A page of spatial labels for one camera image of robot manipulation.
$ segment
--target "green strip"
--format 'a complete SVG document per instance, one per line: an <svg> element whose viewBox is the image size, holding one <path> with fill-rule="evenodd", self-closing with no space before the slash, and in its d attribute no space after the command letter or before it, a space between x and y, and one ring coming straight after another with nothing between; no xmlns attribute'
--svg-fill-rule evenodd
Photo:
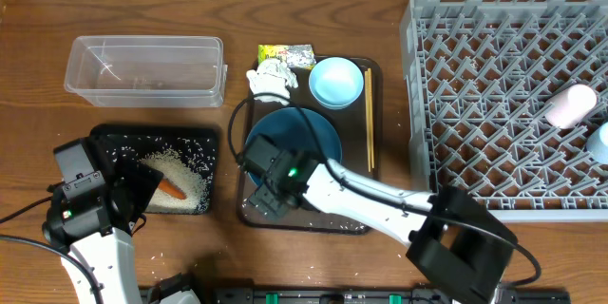
<svg viewBox="0 0 608 304"><path fill-rule="evenodd" d="M399 294L389 295L389 304L401 304L401 296Z"/></svg>
<svg viewBox="0 0 608 304"><path fill-rule="evenodd" d="M266 304L278 304L278 294L266 294Z"/></svg>

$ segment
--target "dark blue bowl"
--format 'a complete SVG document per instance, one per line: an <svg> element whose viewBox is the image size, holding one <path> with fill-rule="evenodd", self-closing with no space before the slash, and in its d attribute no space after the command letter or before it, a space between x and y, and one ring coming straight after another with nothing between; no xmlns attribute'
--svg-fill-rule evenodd
<svg viewBox="0 0 608 304"><path fill-rule="evenodd" d="M320 114L302 109L313 125L316 136L321 143L323 154L327 158L342 162L342 143L332 124ZM245 143L253 137L263 134L273 140L276 147L287 150L303 150L316 152L312 133L302 115L293 107L274 111L256 123ZM259 186L259 177L249 174L251 180Z"/></svg>

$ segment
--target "brown tray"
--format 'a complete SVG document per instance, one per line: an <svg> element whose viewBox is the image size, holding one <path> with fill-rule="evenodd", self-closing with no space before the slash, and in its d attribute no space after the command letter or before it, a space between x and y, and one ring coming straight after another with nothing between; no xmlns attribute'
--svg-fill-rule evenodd
<svg viewBox="0 0 608 304"><path fill-rule="evenodd" d="M316 56L320 62L328 56ZM357 64L362 71L371 69L371 89L373 102L373 137L375 168L368 172L368 148L365 117L365 93L354 103L340 110L330 110L319 104L311 94L308 86L310 71L304 69L294 70L299 87L290 89L291 98L297 104L321 114L335 128L342 142L342 165L353 172L377 179L379 160L378 152L381 148L382 137L382 69L374 61L365 58L349 58ZM245 134L243 143L247 139L251 128L264 116L283 108L279 103L262 103L255 101L247 105ZM285 217L272 221L268 220L256 210L247 199L256 190L256 185L245 173L238 177L237 214L241 221L253 227L305 230L324 233L360 235L369 231L369 227L360 222L339 215L323 214L305 209L291 210Z"/></svg>

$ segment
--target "black tray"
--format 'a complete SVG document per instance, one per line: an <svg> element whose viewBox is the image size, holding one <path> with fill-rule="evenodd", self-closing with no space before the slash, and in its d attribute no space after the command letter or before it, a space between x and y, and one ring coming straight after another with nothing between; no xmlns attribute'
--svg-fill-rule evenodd
<svg viewBox="0 0 608 304"><path fill-rule="evenodd" d="M320 62L329 56L317 56L316 61ZM371 88L373 91L373 137L375 168L368 172L368 148L365 115L365 92L359 98L344 109L330 110L316 101L309 89L308 80L310 71L305 69L294 69L297 76L299 87L290 88L291 99L304 108L314 110L327 119L335 128L340 141L342 142L342 164L353 172L369 178L377 179L379 159L378 152L381 148L382 139L382 69L374 61L365 58L349 58L352 62L365 72L371 69ZM269 113L283 108L279 103L262 103L255 101L247 105L247 122L245 124L243 143L251 128L261 118ZM339 215L328 215L304 209L291 210L285 217L271 221L266 219L263 214L253 208L247 199L256 190L256 185L244 173L238 177L237 192L237 214L245 224L254 227L305 230L324 233L352 234L360 235L369 231L369 227L350 218Z"/></svg>
<svg viewBox="0 0 608 304"><path fill-rule="evenodd" d="M147 154L162 152L167 147L173 147L173 149L181 151L181 161L188 165L193 172L197 172L208 180L208 191L206 195L201 196L199 206L194 213L163 214L199 215L211 210L211 193L214 187L214 171L218 164L219 150L218 135L213 129L100 124L91 130L90 135L100 139L108 157L113 162L116 162L118 158L136 161ZM123 150L123 147L127 146L132 147L132 149ZM207 165L208 170L197 171L197 167L202 162Z"/></svg>

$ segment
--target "light blue cup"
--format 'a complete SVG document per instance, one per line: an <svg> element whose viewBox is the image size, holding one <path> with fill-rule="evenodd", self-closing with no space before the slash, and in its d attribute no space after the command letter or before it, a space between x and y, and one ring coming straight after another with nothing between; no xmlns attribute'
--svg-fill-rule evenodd
<svg viewBox="0 0 608 304"><path fill-rule="evenodd" d="M608 164L608 123L593 132L587 140L587 151L591 152L596 162Z"/></svg>
<svg viewBox="0 0 608 304"><path fill-rule="evenodd" d="M308 81L314 98L328 109L351 105L363 91L363 73L346 58L324 59L314 66Z"/></svg>

